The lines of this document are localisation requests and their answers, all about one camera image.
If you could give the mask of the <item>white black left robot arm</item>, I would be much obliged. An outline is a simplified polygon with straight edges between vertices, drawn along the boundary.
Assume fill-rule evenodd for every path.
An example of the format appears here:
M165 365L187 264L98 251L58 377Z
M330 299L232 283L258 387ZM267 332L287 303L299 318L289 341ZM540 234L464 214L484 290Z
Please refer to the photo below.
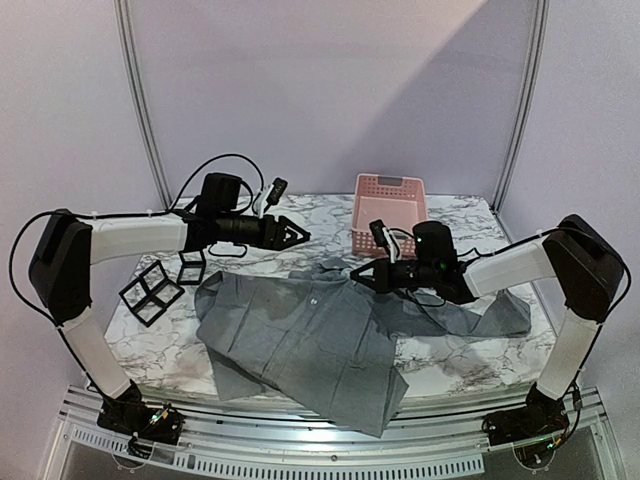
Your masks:
M288 183L281 177L239 206L242 178L209 173L184 206L161 211L79 214L66 208L41 213L46 223L27 276L49 320L102 399L98 427L129 439L137 452L145 443L178 444L184 415L169 403L146 403L135 381L105 338L117 302L97 292L94 268L121 265L150 253L190 254L218 243L283 251L309 241L307 230L273 215Z

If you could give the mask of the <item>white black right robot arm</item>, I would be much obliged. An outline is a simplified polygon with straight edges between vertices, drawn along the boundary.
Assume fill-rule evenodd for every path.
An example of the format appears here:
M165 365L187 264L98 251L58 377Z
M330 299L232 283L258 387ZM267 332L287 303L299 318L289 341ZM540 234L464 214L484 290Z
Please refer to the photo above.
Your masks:
M581 416L577 379L604 323L629 294L632 274L620 253L577 214L556 226L491 253L459 253L451 229L439 221L416 224L409 239L414 253L401 257L392 229L376 220L370 228L385 256L355 269L350 277L377 294L406 293L417 299L432 291L447 306L483 298L505 326L529 313L527 293L538 280L552 280L564 298L559 332L522 406L486 415L482 430L493 446L516 444L550 455L575 434Z

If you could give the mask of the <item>grey button-up shirt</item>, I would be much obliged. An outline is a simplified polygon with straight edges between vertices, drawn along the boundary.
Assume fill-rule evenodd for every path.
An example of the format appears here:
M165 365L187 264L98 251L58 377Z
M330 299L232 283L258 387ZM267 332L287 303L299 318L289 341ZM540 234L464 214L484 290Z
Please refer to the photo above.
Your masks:
M221 400L272 388L378 437L408 388L394 365L398 338L509 338L531 328L528 304L506 290L479 314L428 294L416 301L376 294L351 281L348 269L330 258L285 278L219 271L200 284L196 335Z

